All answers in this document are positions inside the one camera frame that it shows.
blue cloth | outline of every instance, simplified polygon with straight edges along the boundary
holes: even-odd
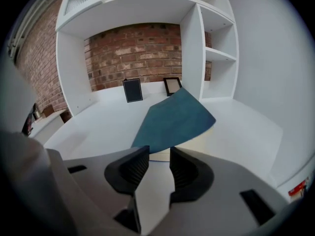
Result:
[[[151,106],[132,147],[150,146],[150,154],[182,144],[211,128],[216,119],[187,90]]]

white wall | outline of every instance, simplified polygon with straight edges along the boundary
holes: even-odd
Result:
[[[22,132],[36,95],[5,50],[0,53],[0,130]]]
[[[269,176],[279,186],[299,172],[315,150],[314,42],[287,0],[230,3],[240,48],[234,98],[283,129]]]

black slot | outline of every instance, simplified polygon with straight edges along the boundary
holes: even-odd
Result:
[[[133,230],[136,233],[141,233],[140,220],[137,210],[137,204],[135,197],[130,200],[130,204],[127,209],[122,210],[114,219],[121,223],[123,226]]]
[[[175,147],[170,148],[170,169],[175,183],[170,204],[198,200],[211,187],[214,174],[204,162]]]
[[[263,225],[275,215],[254,190],[243,191],[240,195],[259,225]]]
[[[78,165],[78,166],[74,166],[74,167],[70,167],[68,168],[68,171],[70,174],[78,172],[78,171],[83,171],[86,170],[87,167],[85,167],[84,165]]]
[[[149,146],[143,146],[134,153],[107,165],[104,175],[115,191],[134,196],[148,167]]]

white table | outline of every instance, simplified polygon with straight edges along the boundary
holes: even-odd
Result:
[[[166,98],[166,93],[153,93],[144,95],[143,101],[131,103],[124,97],[98,101],[71,118],[44,146],[59,151],[63,160],[128,149],[148,109]],[[181,147],[236,162],[268,181],[282,130],[265,116],[233,99],[202,104],[217,122],[209,132]],[[173,191],[169,163],[150,162],[135,193],[143,233],[150,232],[168,212],[169,195]]]
[[[64,124],[60,117],[65,110],[60,110],[52,113],[39,122],[31,124],[32,131],[29,135],[30,138],[38,140],[41,144],[45,144],[48,139]]]

brick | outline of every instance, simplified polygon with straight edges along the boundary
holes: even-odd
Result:
[[[168,58],[168,53],[144,53],[138,56],[139,60],[144,59],[166,59]]]
[[[206,62],[206,69],[211,69],[211,67],[212,67],[212,64],[211,64],[211,62]]]
[[[147,45],[146,51],[147,52],[160,52],[162,51],[162,45]]]
[[[136,47],[132,48],[131,50],[132,50],[132,52],[135,52],[135,53],[141,53],[141,52],[146,51],[146,49],[143,45],[142,46],[136,46]]]
[[[181,31],[180,30],[169,30],[168,36],[170,37],[181,37]]]
[[[117,71],[123,71],[123,70],[130,70],[131,65],[130,64],[119,64],[117,65]]]
[[[124,73],[122,73],[122,72],[116,73],[115,77],[116,77],[116,79],[122,79],[122,78],[124,78]]]
[[[150,82],[149,76],[140,77],[140,82],[141,82],[141,83]]]
[[[103,75],[103,76],[101,76],[101,78],[100,78],[100,81],[101,82],[105,82],[105,81],[107,81],[108,80],[108,76],[107,75]]]
[[[98,40],[96,43],[92,43],[91,45],[95,45],[93,48],[96,47],[102,47],[102,46],[106,46],[108,44],[110,44],[112,42],[112,39],[107,37],[107,38],[101,38],[100,40]]]
[[[163,76],[150,76],[149,80],[150,82],[163,81]]]
[[[167,44],[167,43],[169,43],[169,38],[168,37],[156,37],[154,39],[154,42],[156,44]]]
[[[170,43],[172,45],[181,45],[182,44],[182,40],[180,38],[171,38]]]
[[[107,61],[109,59],[113,59],[115,56],[113,51],[108,51],[106,53],[102,53],[99,55],[99,60],[100,61]]]
[[[131,61],[136,61],[136,60],[137,58],[135,54],[122,56],[122,62],[131,62]]]
[[[126,38],[126,33],[118,33],[118,34],[113,36],[113,42],[123,40],[125,38]]]
[[[87,46],[87,45],[89,45],[90,42],[91,42],[91,40],[88,38],[88,39],[84,40],[84,45]]]
[[[138,56],[139,60],[143,59],[159,59],[158,53],[144,53]]]
[[[129,70],[125,72],[125,78],[132,78],[132,77],[138,77],[139,73],[138,70]]]
[[[109,60],[106,60],[106,61],[103,61],[101,62],[101,67],[104,67],[104,66],[110,66],[110,65],[115,65],[115,64],[119,64],[121,63],[121,59],[120,58],[116,58],[116,59],[109,59]]]
[[[101,69],[101,74],[102,75],[107,75],[111,73],[116,73],[117,72],[117,67],[120,66],[121,64],[118,64],[117,66],[107,66]]]
[[[172,73],[182,73],[181,67],[172,67]]]
[[[155,44],[155,38],[153,37],[145,37],[145,38],[138,38],[137,44]]]
[[[171,59],[182,59],[182,53],[170,53],[169,56]]]
[[[99,56],[93,56],[91,57],[91,63],[97,63],[99,61]]]
[[[55,79],[53,80],[53,84],[58,83],[58,81],[59,81],[59,78],[55,78]]]
[[[163,61],[162,60],[149,60],[147,61],[148,67],[159,67],[163,66]]]
[[[105,86],[103,84],[96,85],[96,90],[102,90],[102,89],[105,89]]]
[[[163,51],[174,51],[174,45],[164,45]]]
[[[135,46],[136,45],[136,40],[135,39],[126,39],[120,42],[120,45],[122,47],[125,46]]]
[[[114,74],[109,74],[109,75],[107,76],[107,78],[108,78],[109,81],[112,81],[112,80],[115,79]]]
[[[91,59],[91,58],[86,59],[86,60],[85,60],[85,64],[86,64],[86,65],[92,64],[92,59]]]
[[[169,74],[171,69],[169,67],[157,67],[153,68],[153,74]]]
[[[146,66],[147,66],[147,64],[145,61],[138,61],[138,62],[131,63],[132,69],[142,68],[142,67],[146,67]]]
[[[88,58],[90,58],[91,57],[91,52],[89,51],[89,52],[86,52],[85,53],[85,59],[88,59]]]
[[[97,71],[93,71],[92,72],[92,77],[98,77],[98,76],[100,76],[101,75],[101,71],[100,70],[97,70]]]
[[[126,38],[143,37],[143,36],[144,36],[144,33],[142,31],[128,32],[126,34]]]
[[[162,35],[162,31],[160,29],[147,29],[144,31],[145,37],[160,37]]]
[[[151,75],[151,68],[143,68],[143,69],[139,69],[139,75],[140,76],[145,76],[145,75]]]
[[[107,82],[107,83],[105,84],[105,87],[106,87],[107,89],[118,87],[118,81]]]
[[[90,79],[90,85],[91,86],[94,86],[95,83],[96,83],[96,79],[95,78]]]
[[[173,25],[173,24],[167,24],[166,28],[169,30],[180,30],[180,26],[179,25]]]
[[[117,56],[120,56],[120,55],[124,55],[124,54],[131,54],[133,51],[131,49],[131,47],[128,47],[128,48],[120,48],[118,50],[115,51],[115,54]]]
[[[167,59],[169,58],[168,53],[158,53],[158,56],[160,59]]]
[[[106,49],[107,47],[97,47],[91,50],[91,54],[92,56],[95,56],[95,55],[103,53]]]
[[[164,60],[164,66],[181,66],[181,60]]]

